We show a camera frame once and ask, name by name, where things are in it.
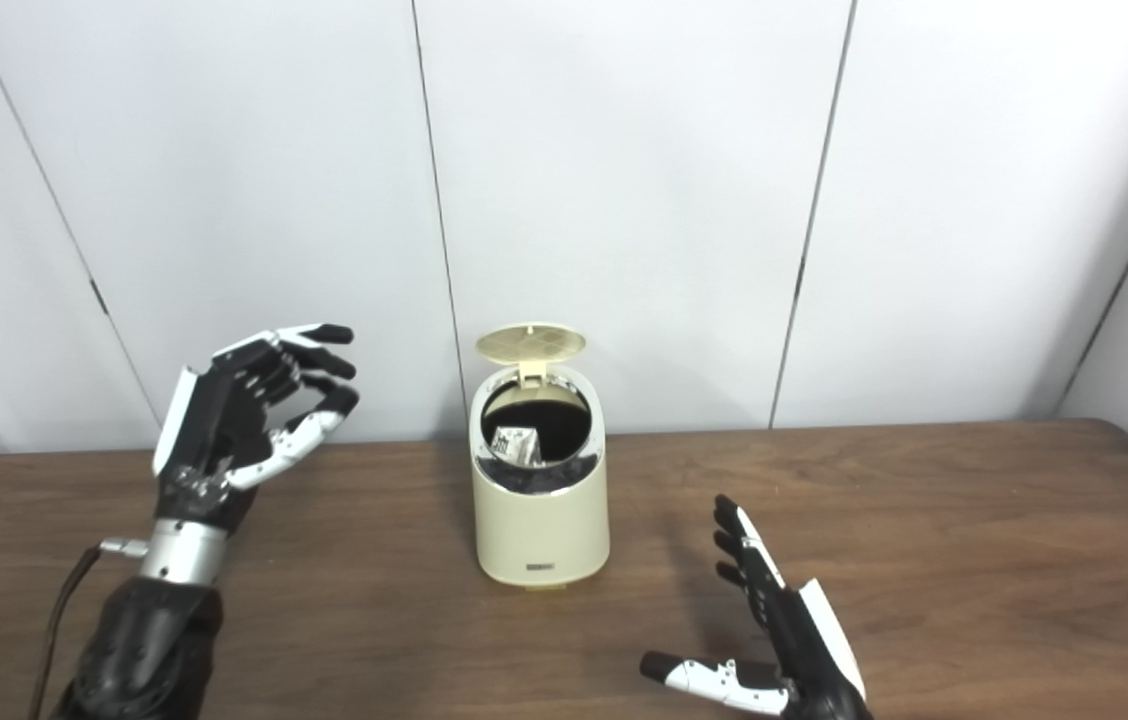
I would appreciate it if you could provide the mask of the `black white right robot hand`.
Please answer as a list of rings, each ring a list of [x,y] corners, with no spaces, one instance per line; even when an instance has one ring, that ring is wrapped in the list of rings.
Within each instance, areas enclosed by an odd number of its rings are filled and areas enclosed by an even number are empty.
[[[773,664],[647,651],[640,674],[680,693],[776,719],[870,719],[864,676],[817,579],[785,582],[750,516],[715,497],[716,574],[741,589],[773,647]]]

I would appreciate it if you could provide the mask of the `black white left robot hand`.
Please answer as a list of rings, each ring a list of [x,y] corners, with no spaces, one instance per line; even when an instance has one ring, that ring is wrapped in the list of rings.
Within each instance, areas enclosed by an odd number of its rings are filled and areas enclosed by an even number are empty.
[[[261,484],[320,447],[358,405],[337,324],[261,331],[180,369],[152,457],[158,520],[238,532]]]

